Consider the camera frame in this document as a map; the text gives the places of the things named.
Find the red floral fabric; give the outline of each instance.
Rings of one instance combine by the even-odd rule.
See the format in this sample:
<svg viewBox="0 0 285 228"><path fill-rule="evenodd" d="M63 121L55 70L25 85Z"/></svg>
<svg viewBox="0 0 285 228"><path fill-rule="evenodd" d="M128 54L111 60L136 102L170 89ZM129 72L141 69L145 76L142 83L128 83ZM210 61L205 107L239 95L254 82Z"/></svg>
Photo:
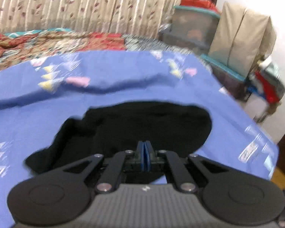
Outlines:
<svg viewBox="0 0 285 228"><path fill-rule="evenodd" d="M121 34L41 32L14 39L0 34L0 70L54 54L88 50L126 50Z"/></svg>

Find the triangle pattern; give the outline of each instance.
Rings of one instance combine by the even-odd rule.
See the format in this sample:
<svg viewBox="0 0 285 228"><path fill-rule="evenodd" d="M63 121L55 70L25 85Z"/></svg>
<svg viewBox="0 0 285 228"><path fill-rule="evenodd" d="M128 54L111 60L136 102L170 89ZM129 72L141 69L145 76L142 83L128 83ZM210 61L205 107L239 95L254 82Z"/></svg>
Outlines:
<svg viewBox="0 0 285 228"><path fill-rule="evenodd" d="M57 77L59 72L60 72L60 70L59 71L55 71L55 72L51 72L51 73L48 73L48 74L44 74L41 77L43 79L46 79L46 80L52 80L52 79L55 79Z"/></svg>
<svg viewBox="0 0 285 228"><path fill-rule="evenodd" d="M45 56L45 57L41 57L41 58L32 59L32 60L31 60L31 65L32 65L33 67L39 67L39 66L41 66L41 65L45 62L45 60L46 60L47 58L48 58L48 57Z"/></svg>
<svg viewBox="0 0 285 228"><path fill-rule="evenodd" d="M47 72L47 73L51 73L53 71L55 71L57 68L59 67L59 65L48 65L46 67L44 67L43 69Z"/></svg>
<svg viewBox="0 0 285 228"><path fill-rule="evenodd" d="M182 78L182 72L179 71L178 69L173 69L170 71L170 74L176 76L177 78L181 79Z"/></svg>
<svg viewBox="0 0 285 228"><path fill-rule="evenodd" d="M67 62L73 62L77 59L78 57L78 53L71 53L71 54L63 54L61 56L61 58L64 60L64 61L67 61Z"/></svg>
<svg viewBox="0 0 285 228"><path fill-rule="evenodd" d="M44 89L48 92L53 92L59 87L59 85L62 81L63 81L63 78L58 78L58 79L40 82L40 83L38 83L38 85L42 89Z"/></svg>
<svg viewBox="0 0 285 228"><path fill-rule="evenodd" d="M78 67L80 61L71 61L62 63L62 65L68 70L73 71L76 67Z"/></svg>
<svg viewBox="0 0 285 228"><path fill-rule="evenodd" d="M172 69L178 68L178 65L176 64L176 62L173 59L167 59L166 61L169 63L170 68L172 68Z"/></svg>
<svg viewBox="0 0 285 228"><path fill-rule="evenodd" d="M161 50L151 50L150 53L157 59L161 59L163 57L163 52Z"/></svg>

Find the bed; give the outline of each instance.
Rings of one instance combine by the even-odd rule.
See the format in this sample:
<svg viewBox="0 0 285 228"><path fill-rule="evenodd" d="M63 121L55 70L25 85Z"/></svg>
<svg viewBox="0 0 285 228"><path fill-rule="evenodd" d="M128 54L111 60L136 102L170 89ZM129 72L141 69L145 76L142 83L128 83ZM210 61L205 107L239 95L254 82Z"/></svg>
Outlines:
<svg viewBox="0 0 285 228"><path fill-rule="evenodd" d="M49 146L68 117L143 100L207 109L212 130L196 153L271 178L277 146L193 54L85 51L32 59L0 71L0 228L14 223L8 192L32 176L23 160Z"/></svg>

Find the curtain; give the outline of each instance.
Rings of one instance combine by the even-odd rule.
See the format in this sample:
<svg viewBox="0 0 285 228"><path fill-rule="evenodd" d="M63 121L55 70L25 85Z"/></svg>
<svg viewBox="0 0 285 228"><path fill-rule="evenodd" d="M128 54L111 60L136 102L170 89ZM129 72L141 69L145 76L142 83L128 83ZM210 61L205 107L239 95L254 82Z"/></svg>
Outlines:
<svg viewBox="0 0 285 228"><path fill-rule="evenodd" d="M180 0L0 0L0 32L70 28L156 37Z"/></svg>

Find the yellow triangle pattern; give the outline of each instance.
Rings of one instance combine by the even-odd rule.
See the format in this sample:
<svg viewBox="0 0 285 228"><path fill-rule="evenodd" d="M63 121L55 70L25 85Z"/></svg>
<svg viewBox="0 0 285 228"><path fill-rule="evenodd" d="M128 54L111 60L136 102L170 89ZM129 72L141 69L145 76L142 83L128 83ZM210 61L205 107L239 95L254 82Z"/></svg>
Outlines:
<svg viewBox="0 0 285 228"><path fill-rule="evenodd" d="M43 68L47 73L51 73L52 72L52 70L53 70L53 66L46 66L46 67L44 67Z"/></svg>
<svg viewBox="0 0 285 228"><path fill-rule="evenodd" d="M54 86L52 85L52 81L43 81L38 83L38 86L40 86L42 89L47 90L47 91L53 91Z"/></svg>
<svg viewBox="0 0 285 228"><path fill-rule="evenodd" d="M41 76L43 79L46 79L46 80L51 80L53 79L53 74L52 73L48 73L48 74L44 74Z"/></svg>
<svg viewBox="0 0 285 228"><path fill-rule="evenodd" d="M167 61L169 62L170 68L172 68L172 69L177 69L178 68L178 66L177 66L177 64L176 64L176 62L174 60L167 59Z"/></svg>
<svg viewBox="0 0 285 228"><path fill-rule="evenodd" d="M177 78L181 79L182 74L181 74L181 71L179 71L178 69L173 69L170 71L170 73L176 76Z"/></svg>

